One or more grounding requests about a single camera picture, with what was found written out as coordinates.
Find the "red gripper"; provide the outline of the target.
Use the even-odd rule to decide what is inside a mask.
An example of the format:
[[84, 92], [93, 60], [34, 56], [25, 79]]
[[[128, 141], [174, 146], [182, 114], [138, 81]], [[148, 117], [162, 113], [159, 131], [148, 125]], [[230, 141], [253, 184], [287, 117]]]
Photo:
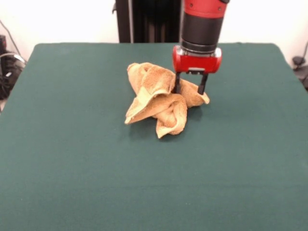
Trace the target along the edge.
[[197, 54], [188, 52], [180, 45], [176, 45], [173, 48], [172, 58], [174, 71], [176, 72], [175, 93], [180, 93], [180, 74], [182, 72], [202, 72], [198, 93], [203, 94], [208, 80], [208, 73], [215, 73], [220, 67], [222, 50], [221, 48], [216, 48], [213, 53]]

